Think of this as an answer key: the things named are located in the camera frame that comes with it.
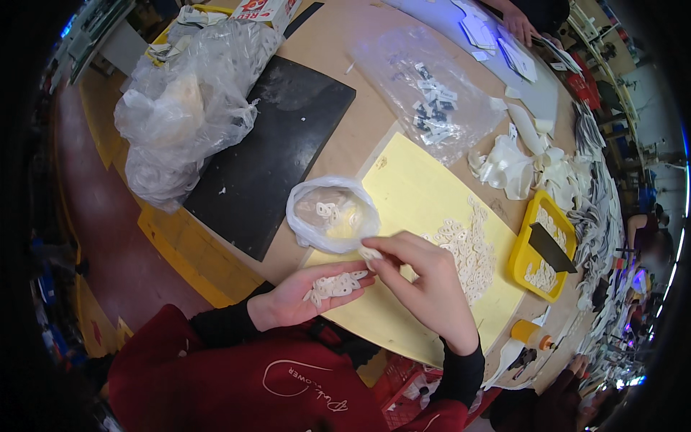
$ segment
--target hand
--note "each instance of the hand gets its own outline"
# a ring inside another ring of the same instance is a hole
[[[583,374],[585,374],[585,369],[587,367],[588,357],[584,356],[583,354],[576,354],[568,369],[574,373],[576,378],[581,379],[583,378]]]
[[[515,6],[511,6],[507,9],[508,10],[504,11],[504,27],[506,27],[521,44],[530,48],[533,46],[531,37],[535,36],[539,38],[540,33],[535,30],[533,24],[530,24],[528,17],[525,16],[525,13],[523,13],[521,9]]]
[[[553,43],[555,47],[559,48],[562,51],[564,50],[564,46],[561,44],[561,41],[559,39],[555,38],[549,33],[543,33],[542,36],[551,43]]]
[[[252,297],[247,302],[249,317],[257,330],[265,332],[274,327],[295,326],[327,310],[350,303],[365,293],[362,288],[375,282],[373,275],[369,274],[360,279],[358,282],[361,288],[347,296],[322,300],[319,309],[311,301],[303,301],[303,297],[312,289],[312,282],[315,280],[357,270],[367,270],[365,261],[315,265],[300,269],[288,276],[271,292]]]
[[[407,231],[366,238],[362,244],[385,254],[383,260],[371,260],[370,265],[418,321],[445,338],[454,353],[475,352],[477,328],[449,251]],[[419,275],[413,283],[399,272],[405,263]]]

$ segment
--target white plastic bag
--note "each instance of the white plastic bag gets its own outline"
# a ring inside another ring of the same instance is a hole
[[[319,210],[328,210],[328,214]],[[324,176],[296,185],[285,208],[298,244],[329,254],[346,254],[376,236],[381,223],[372,198],[353,179]]]
[[[396,28],[361,41],[352,56],[408,136],[444,166],[460,159],[506,116],[422,27]]]
[[[180,208],[204,159],[251,131],[256,102],[245,98],[283,40],[265,24],[232,19],[199,30],[159,68],[142,57],[114,113],[130,142],[134,193],[170,213]]]

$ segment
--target yellow tray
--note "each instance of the yellow tray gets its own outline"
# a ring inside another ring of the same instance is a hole
[[[528,209],[523,218],[523,225],[521,226],[520,233],[511,251],[507,271],[509,272],[509,276],[516,281],[518,285],[536,293],[548,302],[554,303],[561,295],[568,272],[557,273],[557,284],[550,292],[544,292],[525,280],[525,271],[528,268],[528,264],[532,263],[533,269],[537,270],[540,268],[540,262],[542,260],[538,251],[528,244],[528,239],[533,231],[530,228],[530,224],[534,223],[535,219],[537,219],[538,207],[540,206],[547,210],[548,215],[552,216],[554,219],[554,225],[561,229],[566,235],[566,255],[570,259],[574,259],[574,254],[576,253],[576,230],[574,226],[569,222],[569,219],[567,219],[566,215],[559,209],[559,206],[557,206],[547,192],[538,191],[533,200],[528,203]]]
[[[196,10],[199,10],[200,12],[221,12],[224,13],[228,16],[231,16],[233,14],[234,9],[228,9],[228,8],[219,8],[218,6],[207,6],[207,5],[192,5],[193,8]],[[166,44],[168,42],[168,32],[171,29],[171,26],[175,22],[175,19],[171,21],[170,24],[168,24],[168,27],[166,27],[163,32],[154,39],[153,44],[154,45],[160,45],[160,44]],[[155,59],[151,54],[149,54],[149,50],[147,49],[144,52],[144,55],[146,55],[148,58],[151,59],[153,64],[156,66],[163,66],[163,62],[161,62],[159,59]]]

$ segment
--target red basket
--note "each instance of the red basket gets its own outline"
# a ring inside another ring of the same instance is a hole
[[[386,423],[391,431],[410,423],[422,411],[419,397],[415,400],[410,400],[403,396],[403,392],[413,383],[413,380],[424,374],[427,382],[434,382],[442,376],[442,373],[439,369],[428,368],[400,355],[391,355],[384,368],[383,375],[372,387],[372,391],[375,392],[375,397],[379,403],[379,408],[384,414]],[[468,415],[466,426],[479,416],[501,391],[501,388],[493,387],[484,392],[482,403],[475,412]],[[389,411],[388,409],[392,405],[395,405],[395,407]]]

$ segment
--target wooden table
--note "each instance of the wooden table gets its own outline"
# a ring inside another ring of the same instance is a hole
[[[305,10],[313,1],[304,1],[300,5],[296,16]],[[386,101],[376,92],[375,88],[359,72],[357,65],[348,74],[346,70],[352,63],[350,49],[361,39],[373,38],[380,34],[401,26],[423,26],[424,24],[387,6],[386,4],[370,0],[331,0],[324,1],[322,6],[281,46],[278,55],[310,67],[318,72],[347,84],[357,90],[357,96],[341,123],[315,162],[307,179],[321,177],[327,174],[355,177],[372,151],[382,138],[392,128],[396,118],[389,109]],[[237,0],[212,0],[211,5],[235,8]],[[504,97],[505,85],[481,63],[459,46],[428,28],[449,53],[466,71],[470,80],[493,97]],[[518,100],[507,101],[521,104]],[[574,154],[574,112],[571,108],[571,96],[563,86],[559,87],[558,117],[555,127],[554,145]],[[482,139],[475,147],[482,154],[492,148],[497,135],[506,134],[509,119],[505,119],[497,129]],[[528,200],[508,200],[503,190],[493,189],[481,185],[468,170],[466,158],[456,162],[450,170],[470,187],[494,212],[517,234],[527,207]],[[288,227],[285,220],[278,229],[263,262],[255,261],[229,244],[223,238],[209,229],[209,233],[221,242],[228,250],[236,255],[244,264],[260,274],[273,284],[280,283],[285,277],[293,273],[305,257],[308,249],[299,247],[295,241],[295,234]],[[559,300],[552,305],[552,311],[545,324],[554,335],[558,335],[574,309],[578,293],[576,284],[582,274],[569,275],[565,289]],[[532,319],[541,315],[547,308],[547,302],[532,293],[526,293],[515,312],[515,318]],[[499,362],[499,349],[509,338],[509,328],[499,337],[486,352],[486,378],[492,376]],[[561,371],[565,363],[573,354],[573,349],[580,340],[573,340],[572,348],[568,341],[562,344],[562,349],[551,356],[542,374],[536,382],[539,390],[548,386]],[[511,382],[511,378],[504,376],[500,384],[509,386],[525,381],[531,375],[528,370],[518,381]]]

